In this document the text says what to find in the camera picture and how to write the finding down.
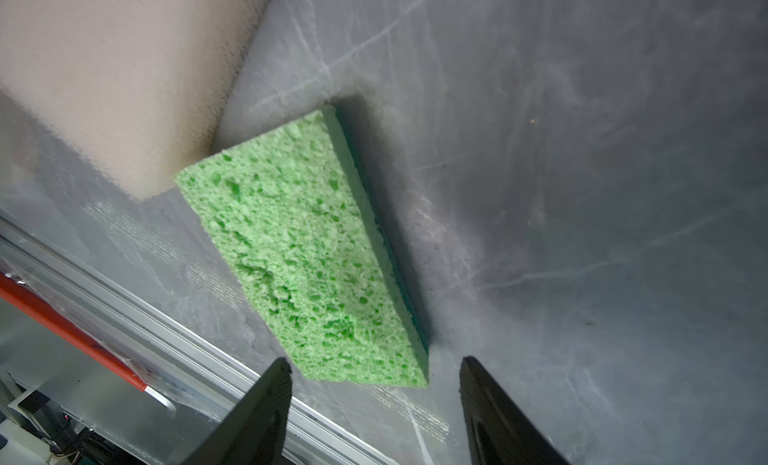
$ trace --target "gray surface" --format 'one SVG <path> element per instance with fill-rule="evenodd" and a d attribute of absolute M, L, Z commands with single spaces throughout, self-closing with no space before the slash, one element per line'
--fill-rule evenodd
<path fill-rule="evenodd" d="M 348 98 L 432 340 L 428 391 L 299 397 L 403 463 L 466 463 L 472 354 L 574 464 L 762 463 L 766 10 L 273 0 L 216 146 Z M 280 354 L 178 191 L 131 204 L 2 101 L 19 144 L 6 213 L 256 371 Z"/>

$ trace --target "wire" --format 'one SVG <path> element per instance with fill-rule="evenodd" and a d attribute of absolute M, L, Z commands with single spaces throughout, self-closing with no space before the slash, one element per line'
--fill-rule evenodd
<path fill-rule="evenodd" d="M 56 458 L 70 458 L 72 455 L 74 455 L 74 459 L 69 460 L 69 462 L 70 463 L 76 463 L 78 461 L 78 459 L 80 458 L 80 450 L 76 450 L 76 451 L 67 453 L 66 455 L 57 455 L 56 453 L 53 453 L 52 455 L 53 455 L 53 457 L 56 457 Z"/>

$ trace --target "red bar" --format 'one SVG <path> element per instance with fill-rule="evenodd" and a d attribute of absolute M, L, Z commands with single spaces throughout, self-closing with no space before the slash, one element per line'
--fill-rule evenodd
<path fill-rule="evenodd" d="M 32 317 L 40 325 L 75 345 L 86 355 L 112 370 L 140 391 L 147 388 L 147 383 L 144 383 L 139 375 L 27 288 L 10 278 L 0 276 L 0 297 Z"/>

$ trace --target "foam block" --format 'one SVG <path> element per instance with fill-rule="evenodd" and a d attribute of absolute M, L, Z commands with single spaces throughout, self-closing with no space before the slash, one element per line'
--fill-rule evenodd
<path fill-rule="evenodd" d="M 426 347 L 332 108 L 176 179 L 306 377 L 426 386 Z"/>
<path fill-rule="evenodd" d="M 267 0 L 0 0 L 0 88 L 136 199 L 208 155 Z"/>

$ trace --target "scratch mark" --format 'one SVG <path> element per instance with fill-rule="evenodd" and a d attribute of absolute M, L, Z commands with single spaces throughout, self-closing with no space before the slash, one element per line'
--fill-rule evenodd
<path fill-rule="evenodd" d="M 605 409 L 608 410 L 614 417 L 621 419 L 621 415 L 616 412 L 616 408 L 614 407 L 613 403 L 608 399 L 608 397 L 605 396 L 605 393 L 603 393 L 598 384 L 595 383 L 594 378 L 592 378 L 592 373 L 588 368 L 584 368 L 584 375 L 587 377 L 590 390 L 600 400 L 600 402 L 603 403 Z"/>
<path fill-rule="evenodd" d="M 407 407 L 402 398 L 398 397 L 398 390 L 390 391 L 378 385 L 358 386 L 362 393 L 368 393 L 376 398 L 387 408 L 398 412 L 406 420 L 411 420 L 411 415 L 416 419 L 419 429 L 440 443 L 448 442 L 448 424 L 433 412 L 428 411 L 417 403 L 409 403 Z"/>
<path fill-rule="evenodd" d="M 587 410 L 587 404 L 584 400 L 584 397 L 581 396 L 581 393 L 576 389 L 576 386 L 574 385 L 573 380 L 571 380 L 571 374 L 568 372 L 565 372 L 565 384 L 568 385 L 568 388 L 571 389 L 571 393 L 573 393 L 574 397 L 576 398 L 576 401 L 578 402 L 579 406 L 583 408 L 584 410 Z"/>
<path fill-rule="evenodd" d="M 384 35 L 389 33 L 393 28 L 398 26 L 398 24 L 400 23 L 400 21 L 403 18 L 405 18 L 408 15 L 410 15 L 413 10 L 419 8 L 421 5 L 423 5 L 424 3 L 427 3 L 428 1 L 429 0 L 413 0 L 412 2 L 410 2 L 406 6 L 406 8 L 404 8 L 402 10 L 402 12 L 400 13 L 400 15 L 397 18 L 395 18 L 394 20 L 392 20 L 389 23 L 389 25 L 385 26 L 384 28 L 382 28 L 382 30 L 380 32 L 378 32 L 374 36 L 368 38 L 367 40 L 361 42 L 359 45 L 355 46 L 350 51 L 348 51 L 347 53 L 342 55 L 341 57 L 337 58 L 336 60 L 333 60 L 332 65 L 336 64 L 337 62 L 343 62 L 344 60 L 346 60 L 349 57 L 351 57 L 351 56 L 355 55 L 356 53 L 358 53 L 363 48 L 367 47 L 368 45 L 371 45 L 372 43 L 374 43 L 376 41 L 378 41 L 379 38 L 383 37 Z"/>
<path fill-rule="evenodd" d="M 296 34 L 299 36 L 299 40 L 301 40 L 301 44 L 304 45 L 304 48 L 311 53 L 313 56 L 315 55 L 315 50 L 312 49 L 310 46 L 310 43 L 306 40 L 306 37 L 304 36 L 304 30 L 301 29 L 301 25 L 299 25 L 299 22 L 296 20 L 296 14 L 293 11 L 293 7 L 290 5 L 290 3 L 287 4 L 288 11 L 290 15 L 290 20 L 293 23 L 293 28 L 296 29 Z"/>
<path fill-rule="evenodd" d="M 424 437 L 422 437 L 422 432 L 418 429 L 418 423 L 416 422 L 416 418 L 413 417 L 410 401 L 406 401 L 406 408 L 408 409 L 408 417 L 410 417 L 411 423 L 413 423 L 413 430 L 416 432 L 416 439 L 418 440 L 418 446 L 419 448 L 422 449 L 422 460 L 424 460 L 424 463 L 426 465 L 435 465 L 435 462 L 432 461 L 432 456 L 429 455 L 429 451 L 427 450 L 427 445 L 426 443 L 424 443 Z"/>
<path fill-rule="evenodd" d="M 446 81 L 446 71 L 442 66 L 442 60 L 440 59 L 440 51 L 437 44 L 437 40 L 435 39 L 435 33 L 432 29 L 432 22 L 430 20 L 426 20 L 426 47 L 429 51 L 429 55 L 432 57 L 432 60 L 435 61 L 435 67 L 437 69 L 437 77 L 438 81 L 442 84 L 442 86 L 439 87 L 440 92 L 440 99 L 436 100 L 436 107 L 435 107 L 435 115 L 433 117 L 433 124 L 432 124 L 432 133 L 435 136 L 439 136 L 440 132 L 443 131 L 444 126 L 442 124 L 442 107 L 440 106 L 443 103 L 443 98 L 448 95 L 448 82 Z"/>
<path fill-rule="evenodd" d="M 464 161 L 464 160 L 469 160 L 469 159 L 475 158 L 476 156 L 479 156 L 479 155 L 481 155 L 483 153 L 485 153 L 485 151 L 469 153 L 469 154 L 465 154 L 463 156 L 459 156 L 459 157 L 456 157 L 456 158 L 449 158 L 448 160 L 443 160 L 442 162 L 431 163 L 431 164 L 424 164 L 424 165 L 422 165 L 420 167 L 413 168 L 412 171 L 413 172 L 421 172 L 423 170 L 429 170 L 431 168 L 441 167 L 444 164 L 451 164 L 451 163 L 461 162 L 461 161 Z"/>
<path fill-rule="evenodd" d="M 374 36 L 371 36 L 370 38 L 364 40 L 360 44 L 356 45 L 350 51 L 348 51 L 344 55 L 336 58 L 331 63 L 326 63 L 325 59 L 322 58 L 322 63 L 324 65 L 325 69 L 328 70 L 329 75 L 330 75 L 330 70 L 332 68 L 335 68 L 335 67 L 339 66 L 341 63 L 345 62 L 348 58 L 356 55 L 358 52 L 363 50 L 365 47 L 368 47 L 369 45 L 371 45 L 374 42 L 378 41 L 381 37 L 384 37 L 385 35 L 387 35 L 393 28 L 395 28 L 400 23 L 400 21 L 404 17 L 408 16 L 413 10 L 415 10 L 418 7 L 420 7 L 424 3 L 427 3 L 428 1 L 429 0 L 414 0 L 413 2 L 409 3 L 408 6 L 406 6 L 406 8 L 402 10 L 400 15 L 397 18 L 395 18 L 394 20 L 392 20 L 389 23 L 389 25 L 387 25 L 384 28 L 382 28 L 382 30 L 380 32 L 378 32 Z M 291 88 L 289 88 L 289 89 L 287 89 L 285 91 L 277 92 L 277 93 L 274 93 L 273 95 L 266 96 L 265 98 L 262 98 L 261 100 L 256 102 L 254 105 L 251 105 L 250 107 L 248 107 L 248 112 L 253 112 L 256 108 L 259 108 L 261 105 L 264 105 L 266 103 L 273 102 L 276 98 L 285 98 L 285 97 L 287 97 L 289 95 L 293 95 L 293 93 L 297 93 L 297 92 L 303 90 L 304 88 L 306 88 L 307 86 L 310 86 L 313 83 L 319 82 L 319 81 L 320 81 L 320 77 L 316 76 L 316 77 L 310 78 L 308 80 L 305 80 L 304 82 L 299 83 L 299 84 L 297 84 L 297 85 L 295 85 L 295 86 L 293 86 L 293 87 L 291 87 Z"/>
<path fill-rule="evenodd" d="M 453 290 L 456 287 L 460 287 L 464 285 L 465 283 L 469 282 L 472 278 L 477 277 L 481 273 L 485 272 L 488 268 L 491 268 L 491 265 L 483 265 L 482 267 L 475 268 L 475 270 L 471 271 L 470 273 L 466 274 L 465 276 L 459 278 L 456 277 L 456 280 L 453 281 L 450 285 L 440 290 L 439 294 L 443 295 L 445 293 L 448 293 L 449 291 Z"/>
<path fill-rule="evenodd" d="M 732 203 L 728 204 L 727 206 L 723 207 L 722 209 L 716 211 L 713 214 L 708 214 L 703 218 L 697 218 L 696 220 L 691 221 L 689 224 L 686 224 L 685 226 L 680 227 L 677 230 L 673 230 L 666 235 L 663 235 L 657 239 L 651 239 L 646 241 L 642 246 L 626 254 L 624 257 L 619 257 L 617 259 L 597 261 L 593 264 L 586 265 L 581 268 L 566 268 L 563 270 L 541 271 L 536 273 L 523 273 L 522 275 L 520 275 L 517 278 L 514 278 L 513 280 L 483 285 L 482 287 L 479 287 L 478 290 L 481 290 L 481 291 L 495 290 L 498 288 L 515 287 L 527 281 L 549 280 L 553 278 L 554 279 L 578 278 L 584 275 L 588 275 L 599 268 L 608 267 L 611 265 L 622 265 L 622 264 L 628 263 L 629 261 L 636 259 L 639 255 L 642 255 L 647 251 L 657 249 L 663 245 L 666 245 L 667 243 L 670 243 L 671 241 L 680 239 L 686 235 L 690 235 L 694 233 L 695 231 L 705 228 L 706 226 L 709 226 L 714 222 L 720 220 L 721 218 L 725 217 L 726 215 L 734 212 L 738 208 L 744 207 L 748 204 L 751 204 L 753 206 L 762 205 L 766 201 L 766 198 L 764 196 L 761 197 L 761 195 L 764 195 L 765 194 L 764 192 L 766 190 L 768 190 L 768 187 L 762 187 L 757 189 L 756 191 L 751 191 L 750 193 L 745 194 L 743 197 L 737 198 Z"/>
<path fill-rule="evenodd" d="M 320 38 L 317 34 L 317 15 L 315 14 L 315 4 L 312 0 L 304 0 L 307 4 L 307 15 L 308 20 L 310 23 L 310 32 L 312 33 L 312 40 L 315 43 L 315 53 L 317 54 L 317 58 L 320 60 L 320 64 L 322 65 L 322 70 L 325 72 L 328 79 L 332 80 L 331 76 L 331 70 L 330 67 L 328 67 L 328 63 L 326 63 L 326 57 L 325 54 L 322 52 L 322 47 L 320 46 Z"/>

